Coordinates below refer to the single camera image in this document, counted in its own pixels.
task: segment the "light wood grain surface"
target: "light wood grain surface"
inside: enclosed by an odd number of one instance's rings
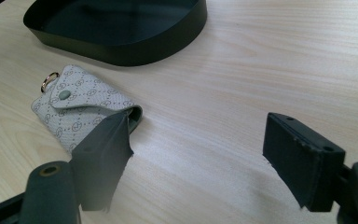
[[[262,156],[268,112],[297,118],[358,161],[358,1],[207,0],[208,21],[165,60],[117,67],[50,48],[0,5],[0,202],[69,161],[32,112],[49,73],[77,64],[144,109],[111,211],[83,223],[336,223],[299,209]]]

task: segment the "black bracket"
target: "black bracket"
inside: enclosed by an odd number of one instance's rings
[[[269,113],[263,155],[301,207],[330,212],[337,202],[337,222],[358,223],[358,162],[345,166],[342,148],[296,119]]]

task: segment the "screw hole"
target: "screw hole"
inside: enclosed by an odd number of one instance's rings
[[[334,149],[332,147],[324,147],[324,150],[326,150],[326,151],[334,151]]]
[[[51,165],[49,167],[46,167],[45,169],[41,170],[39,174],[41,176],[51,176],[55,175],[60,171],[60,166],[58,165]]]

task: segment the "pouch flap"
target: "pouch flap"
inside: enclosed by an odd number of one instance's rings
[[[49,102],[57,109],[98,106],[121,111],[134,106],[130,98],[76,65],[65,66]]]

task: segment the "key pouch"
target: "key pouch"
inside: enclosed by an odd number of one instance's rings
[[[110,115],[128,111],[130,133],[141,119],[140,106],[79,66],[67,65],[49,84],[47,80],[32,109],[70,154]]]

